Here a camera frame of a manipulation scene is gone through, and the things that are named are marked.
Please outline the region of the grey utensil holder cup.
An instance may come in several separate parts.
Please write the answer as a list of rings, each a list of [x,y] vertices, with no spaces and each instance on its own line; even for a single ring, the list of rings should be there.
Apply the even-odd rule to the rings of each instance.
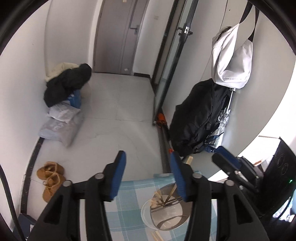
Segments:
[[[149,228],[170,231],[185,224],[189,220],[192,210],[192,202],[184,202],[182,199],[177,204],[152,210],[150,207],[150,200],[151,199],[145,202],[141,209],[142,221]]]

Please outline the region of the wooden chopstick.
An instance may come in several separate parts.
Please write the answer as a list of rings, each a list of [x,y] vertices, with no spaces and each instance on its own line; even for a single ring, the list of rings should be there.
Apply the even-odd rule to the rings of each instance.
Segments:
[[[187,160],[185,161],[185,164],[191,165],[192,161],[193,161],[193,157],[192,156],[189,156],[187,158]]]
[[[182,198],[177,193],[177,185],[173,183],[156,190],[150,200],[150,207],[152,210],[156,210],[177,204],[181,200]]]
[[[162,236],[160,235],[160,233],[157,230],[154,232],[151,232],[151,235],[152,235],[154,241],[164,241],[164,239],[162,238]]]

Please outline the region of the dark blue flat box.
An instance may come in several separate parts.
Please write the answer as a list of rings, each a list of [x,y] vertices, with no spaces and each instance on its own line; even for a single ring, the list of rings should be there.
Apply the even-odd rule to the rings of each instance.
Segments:
[[[18,222],[27,240],[37,221],[27,214],[20,213]]]

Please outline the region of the brown suede boots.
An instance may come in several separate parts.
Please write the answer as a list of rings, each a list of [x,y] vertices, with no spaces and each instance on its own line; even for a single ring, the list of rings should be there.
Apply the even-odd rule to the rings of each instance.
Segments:
[[[45,202],[48,203],[50,201],[66,180],[64,172],[64,168],[56,162],[46,162],[44,166],[37,171],[36,175],[39,179],[43,180],[43,185],[45,187],[42,195]]]

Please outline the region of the teal checked tablecloth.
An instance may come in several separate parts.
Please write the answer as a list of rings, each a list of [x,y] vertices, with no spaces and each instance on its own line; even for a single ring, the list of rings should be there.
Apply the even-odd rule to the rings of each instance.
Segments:
[[[154,240],[141,218],[141,209],[156,190],[175,183],[172,174],[157,174],[152,179],[123,181],[118,195],[105,204],[107,219],[113,240]],[[157,230],[164,240],[184,240],[189,220],[170,231]]]

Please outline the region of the wooden chopstick on table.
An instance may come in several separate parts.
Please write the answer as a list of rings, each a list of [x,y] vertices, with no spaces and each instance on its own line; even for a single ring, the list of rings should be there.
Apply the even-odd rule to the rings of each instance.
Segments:
[[[162,238],[162,236],[160,235],[160,233],[157,230],[154,232],[151,232],[151,235],[152,235],[154,241],[164,241],[164,239]]]

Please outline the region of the wooden chopstick in holder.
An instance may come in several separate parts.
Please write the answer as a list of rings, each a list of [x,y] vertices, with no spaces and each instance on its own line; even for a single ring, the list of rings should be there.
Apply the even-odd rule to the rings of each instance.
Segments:
[[[173,183],[156,190],[150,200],[150,207],[152,210],[156,210],[177,204],[181,200],[182,198],[177,193],[177,185]]]

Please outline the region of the silver folded umbrella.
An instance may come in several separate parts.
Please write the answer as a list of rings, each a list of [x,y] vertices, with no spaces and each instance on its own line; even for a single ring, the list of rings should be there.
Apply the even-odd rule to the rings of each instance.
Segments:
[[[230,117],[230,106],[233,99],[233,94],[236,92],[235,88],[231,89],[231,94],[227,106],[220,112],[218,116],[218,127],[213,133],[211,133],[205,142],[204,150],[208,153],[213,153],[215,150],[222,145],[223,136],[225,133],[226,125]]]

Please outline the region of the white plastic bags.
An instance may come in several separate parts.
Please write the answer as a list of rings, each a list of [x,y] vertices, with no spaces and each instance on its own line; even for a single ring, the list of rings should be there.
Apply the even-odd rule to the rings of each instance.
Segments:
[[[39,130],[39,137],[59,141],[69,147],[83,122],[81,109],[59,103],[49,108],[48,117]]]

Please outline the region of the black coat hanging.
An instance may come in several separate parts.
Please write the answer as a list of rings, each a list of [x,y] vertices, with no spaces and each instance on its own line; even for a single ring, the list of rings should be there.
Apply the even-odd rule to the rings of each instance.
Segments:
[[[231,90],[212,79],[195,84],[188,97],[176,106],[169,135],[181,157],[204,149],[208,136],[218,128],[218,116],[227,106]]]

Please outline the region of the orange broom head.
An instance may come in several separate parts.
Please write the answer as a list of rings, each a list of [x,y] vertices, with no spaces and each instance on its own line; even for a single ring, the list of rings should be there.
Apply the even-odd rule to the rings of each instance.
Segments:
[[[166,122],[166,118],[162,113],[159,113],[157,115],[157,126],[161,127],[161,126],[166,126],[167,122]]]

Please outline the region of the black clothes pile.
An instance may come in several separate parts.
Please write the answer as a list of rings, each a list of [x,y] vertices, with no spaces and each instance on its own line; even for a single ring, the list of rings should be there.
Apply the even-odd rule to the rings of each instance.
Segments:
[[[80,90],[90,80],[91,75],[91,67],[84,63],[49,80],[44,92],[46,106],[50,108],[65,101],[74,91]]]

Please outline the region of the white tote bag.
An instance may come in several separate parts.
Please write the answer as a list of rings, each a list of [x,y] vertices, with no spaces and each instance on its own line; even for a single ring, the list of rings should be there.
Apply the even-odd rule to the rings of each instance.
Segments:
[[[221,86],[242,89],[252,70],[253,43],[246,40],[235,48],[239,24],[224,27],[212,39],[211,77]]]

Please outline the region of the grey door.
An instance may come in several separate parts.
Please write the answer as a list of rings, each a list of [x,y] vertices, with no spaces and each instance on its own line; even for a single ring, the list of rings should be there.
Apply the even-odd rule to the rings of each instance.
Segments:
[[[94,44],[93,71],[131,75],[147,0],[102,2]]]

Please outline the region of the black sliding door frame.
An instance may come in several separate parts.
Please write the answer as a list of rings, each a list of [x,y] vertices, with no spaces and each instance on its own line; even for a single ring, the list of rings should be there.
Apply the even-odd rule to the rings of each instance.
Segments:
[[[154,90],[153,125],[156,124],[157,116],[162,110],[185,42],[193,34],[190,28],[197,4],[198,1],[174,1],[173,3],[152,76]]]

